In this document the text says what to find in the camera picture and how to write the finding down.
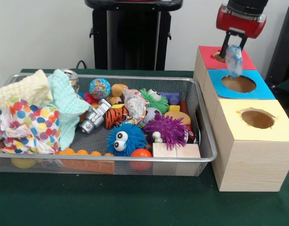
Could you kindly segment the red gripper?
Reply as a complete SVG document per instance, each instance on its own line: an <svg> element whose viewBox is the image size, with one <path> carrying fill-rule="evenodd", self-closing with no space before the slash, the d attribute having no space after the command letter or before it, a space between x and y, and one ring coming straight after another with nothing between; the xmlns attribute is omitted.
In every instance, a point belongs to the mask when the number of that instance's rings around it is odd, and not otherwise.
<svg viewBox="0 0 289 226"><path fill-rule="evenodd" d="M239 32L245 36L241 38L239 47L243 50L248 38L255 39L262 32L266 23L265 15L250 16L240 14L232 9L229 9L227 5L221 5L218 10L216 27L219 30L226 31L226 36L220 51L219 56L225 58L226 50L228 48L228 42L231 36L229 30Z"/></svg>

